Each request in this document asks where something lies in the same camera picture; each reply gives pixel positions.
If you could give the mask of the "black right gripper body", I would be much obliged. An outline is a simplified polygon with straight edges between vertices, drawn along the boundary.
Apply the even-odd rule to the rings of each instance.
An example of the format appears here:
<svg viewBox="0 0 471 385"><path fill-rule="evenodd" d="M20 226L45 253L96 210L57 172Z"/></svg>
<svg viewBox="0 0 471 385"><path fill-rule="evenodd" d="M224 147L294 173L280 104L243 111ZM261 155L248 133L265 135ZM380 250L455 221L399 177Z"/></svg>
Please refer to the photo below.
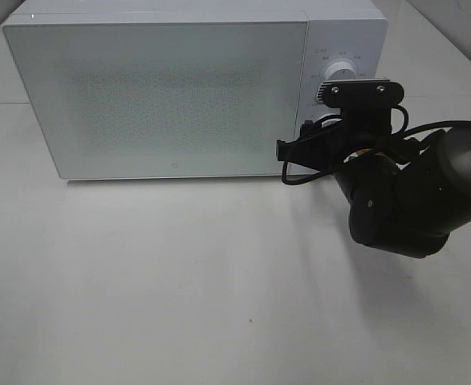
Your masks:
<svg viewBox="0 0 471 385"><path fill-rule="evenodd" d="M385 136L392 132L392 110L390 108L342 110L342 119L331 124L327 134L309 140L311 159L298 163L319 172L326 171L342 164L353 152L374 148Z"/></svg>

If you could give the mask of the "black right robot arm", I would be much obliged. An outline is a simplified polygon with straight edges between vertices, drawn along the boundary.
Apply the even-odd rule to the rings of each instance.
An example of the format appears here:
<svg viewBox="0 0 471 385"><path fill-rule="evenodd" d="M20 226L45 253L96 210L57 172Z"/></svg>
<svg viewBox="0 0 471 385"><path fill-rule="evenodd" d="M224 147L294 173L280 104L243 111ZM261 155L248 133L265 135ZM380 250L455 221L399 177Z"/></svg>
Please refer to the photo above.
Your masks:
<svg viewBox="0 0 471 385"><path fill-rule="evenodd" d="M346 197L352 239L423 258L471 221L471 120L392 129L390 108L350 110L302 124L280 140L284 167L332 175Z"/></svg>

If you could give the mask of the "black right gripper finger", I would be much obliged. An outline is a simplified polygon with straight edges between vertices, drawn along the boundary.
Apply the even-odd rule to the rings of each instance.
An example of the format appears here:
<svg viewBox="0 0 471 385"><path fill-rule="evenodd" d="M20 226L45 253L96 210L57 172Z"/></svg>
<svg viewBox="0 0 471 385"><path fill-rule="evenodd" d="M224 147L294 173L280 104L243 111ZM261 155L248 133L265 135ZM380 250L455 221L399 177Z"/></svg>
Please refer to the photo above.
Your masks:
<svg viewBox="0 0 471 385"><path fill-rule="evenodd" d="M301 126L301 138L319 137L327 134L331 129L331 124L325 124L323 122L305 122Z"/></svg>
<svg viewBox="0 0 471 385"><path fill-rule="evenodd" d="M306 163L311 159L309 140L296 139L291 142L276 140L276 158L281 162Z"/></svg>

